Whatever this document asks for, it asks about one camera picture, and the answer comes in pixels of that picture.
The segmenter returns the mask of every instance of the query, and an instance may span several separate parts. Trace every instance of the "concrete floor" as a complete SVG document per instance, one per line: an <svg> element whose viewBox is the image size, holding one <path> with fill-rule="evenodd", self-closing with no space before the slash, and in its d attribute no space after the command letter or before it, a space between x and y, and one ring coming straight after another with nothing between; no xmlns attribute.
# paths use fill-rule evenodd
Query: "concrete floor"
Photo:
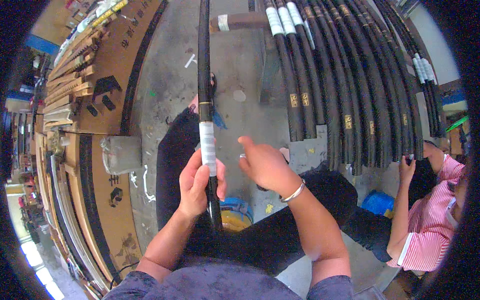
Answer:
<svg viewBox="0 0 480 300"><path fill-rule="evenodd" d="M138 84L137 101L134 104L131 129L132 135L141 135L143 140L143 163L148 166L146 186L149 195L155 194L156 149L167 132L166 119L172 121L197 93L197 65L191 62L185 68L192 54L197 54L197 26L199 1L173 1L162 16L154 33ZM246 12L247 1L211 0L211 17L223 13ZM238 157L242 148L237 143L241 135L250 135L258 143L274 147L288 146L291 153L291 167L298 173L316 167L326 158L326 127L318 126L318 138L290 143L288 139L287 111L282 103L259 104L262 59L262 39L258 32L238 30L211 35L211 70L218 79L216 94L217 111L227 129L216 127L217 157L227 166L228 195L239 196L249 201L255 222L267 215L268 204L271 213L283 205L278 195L261 192L238 168ZM233 92L241 90L246 100L238 102ZM137 236L142 252L157 233L155 202L144 193L143 174L137 172L137 186L131 187L132 206ZM372 189L396 195L398 188L397 164L389 168L364 168L361 176L353 177L345 168L343 173L357 188L359 204ZM370 251L363 249L352 239L344 236L350 253L352 280L355 291L372 285L379 290L387 287L397 273L375 259ZM304 257L278 279L283 281L301 297L306 297L311 279L311 263Z"/></svg>

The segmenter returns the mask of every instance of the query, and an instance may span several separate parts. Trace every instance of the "workshop wall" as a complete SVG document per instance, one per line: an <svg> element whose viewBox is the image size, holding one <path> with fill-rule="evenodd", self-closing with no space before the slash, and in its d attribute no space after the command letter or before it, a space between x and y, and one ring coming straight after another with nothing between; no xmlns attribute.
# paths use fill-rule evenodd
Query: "workshop wall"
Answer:
<svg viewBox="0 0 480 300"><path fill-rule="evenodd" d="M50 0L30 33L61 45L71 31L65 26L71 14L72 12L65 8L65 0Z"/></svg>
<svg viewBox="0 0 480 300"><path fill-rule="evenodd" d="M410 19L417 28L437 75L438 84L442 85L460 78L455 60L444 36L427 9L419 4L410 14Z"/></svg>

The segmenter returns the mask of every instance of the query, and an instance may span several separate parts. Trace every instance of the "left hand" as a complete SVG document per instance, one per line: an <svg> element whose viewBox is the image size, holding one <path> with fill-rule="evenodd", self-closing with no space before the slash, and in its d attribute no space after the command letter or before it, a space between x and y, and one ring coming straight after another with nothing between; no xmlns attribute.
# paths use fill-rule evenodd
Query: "left hand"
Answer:
<svg viewBox="0 0 480 300"><path fill-rule="evenodd" d="M218 179L217 196L221 201L225 199L227 182L225 181L225 165L217 158L216 177ZM208 184L210 170L202 166L201 149L195 151L187 165L180 174L180 205L178 210L186 216L194 218L203 213L207 208L207 195L205 187Z"/></svg>

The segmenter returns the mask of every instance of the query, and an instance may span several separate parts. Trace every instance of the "white wall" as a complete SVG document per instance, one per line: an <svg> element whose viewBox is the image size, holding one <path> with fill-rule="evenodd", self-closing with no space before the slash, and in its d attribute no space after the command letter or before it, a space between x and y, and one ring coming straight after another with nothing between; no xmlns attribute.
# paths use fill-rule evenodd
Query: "white wall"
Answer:
<svg viewBox="0 0 480 300"><path fill-rule="evenodd" d="M444 36L426 8L419 4L410 14L435 69L438 84L445 84L460 78L452 52Z"/></svg>

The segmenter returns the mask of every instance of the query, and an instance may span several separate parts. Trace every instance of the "red striped shirt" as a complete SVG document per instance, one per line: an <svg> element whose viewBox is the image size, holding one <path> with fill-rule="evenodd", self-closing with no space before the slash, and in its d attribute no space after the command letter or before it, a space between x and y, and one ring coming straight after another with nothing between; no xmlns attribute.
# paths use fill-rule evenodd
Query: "red striped shirt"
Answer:
<svg viewBox="0 0 480 300"><path fill-rule="evenodd" d="M439 183L425 198L417 200L408 212L408 237L398 261L387 262L404 270L433 271L444 258L455 232L447 219L447 207L454 193L448 183L458 183L464 165L445 156Z"/></svg>

